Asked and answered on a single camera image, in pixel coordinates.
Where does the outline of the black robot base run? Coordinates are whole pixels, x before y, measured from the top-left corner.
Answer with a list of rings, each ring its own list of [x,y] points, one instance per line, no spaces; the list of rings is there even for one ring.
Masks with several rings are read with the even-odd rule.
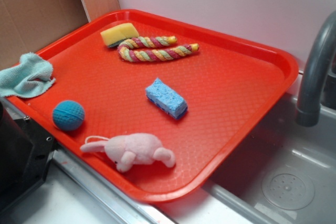
[[[13,119],[1,103],[1,214],[45,182],[54,140],[32,118]]]

